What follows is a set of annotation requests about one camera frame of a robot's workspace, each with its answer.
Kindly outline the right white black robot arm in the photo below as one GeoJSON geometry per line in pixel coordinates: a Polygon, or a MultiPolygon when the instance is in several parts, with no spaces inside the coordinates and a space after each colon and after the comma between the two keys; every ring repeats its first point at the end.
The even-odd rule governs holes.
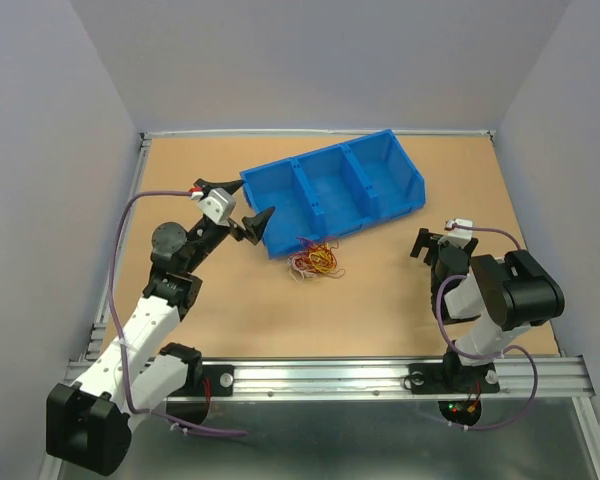
{"type": "Polygon", "coordinates": [[[476,255],[472,233],[471,225],[452,222],[445,234],[422,228],[416,236],[411,256],[425,253],[438,326],[473,324],[456,340],[442,333],[447,350],[439,362],[408,366],[407,388],[416,395],[499,392],[494,360],[564,311],[561,287],[527,250],[476,255]]]}

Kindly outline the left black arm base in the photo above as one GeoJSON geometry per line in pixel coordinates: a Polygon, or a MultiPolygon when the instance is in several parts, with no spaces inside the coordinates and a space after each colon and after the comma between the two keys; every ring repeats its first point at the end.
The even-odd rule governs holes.
{"type": "Polygon", "coordinates": [[[234,372],[231,364],[204,364],[200,373],[190,370],[184,385],[171,393],[157,411],[201,425],[209,417],[213,401],[233,396],[234,372]]]}

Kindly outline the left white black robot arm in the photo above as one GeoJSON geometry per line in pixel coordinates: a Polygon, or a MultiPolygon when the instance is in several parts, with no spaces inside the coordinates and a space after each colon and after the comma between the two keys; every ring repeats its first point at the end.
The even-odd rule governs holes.
{"type": "Polygon", "coordinates": [[[166,336],[193,307],[202,287],[195,270],[228,237],[258,244],[275,210],[269,207],[235,222],[235,192],[243,181],[195,181],[182,192],[202,216],[191,228],[176,222],[156,227],[151,237],[151,268],[146,286],[126,322],[107,301],[116,337],[104,353],[70,384],[57,384],[46,400],[48,455],[103,476],[114,473],[131,445],[134,430],[155,416],[184,435],[241,438],[246,431],[205,427],[177,418],[160,405],[175,391],[190,394],[211,388],[201,353],[166,336]]]}

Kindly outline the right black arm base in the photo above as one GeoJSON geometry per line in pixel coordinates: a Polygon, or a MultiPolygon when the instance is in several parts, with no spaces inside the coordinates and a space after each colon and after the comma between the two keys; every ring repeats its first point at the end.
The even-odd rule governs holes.
{"type": "Polygon", "coordinates": [[[463,366],[446,355],[439,363],[411,363],[407,366],[406,389],[414,395],[450,395],[440,400],[445,420],[462,427],[474,427],[482,414],[482,396],[500,392],[493,363],[463,366]]]}

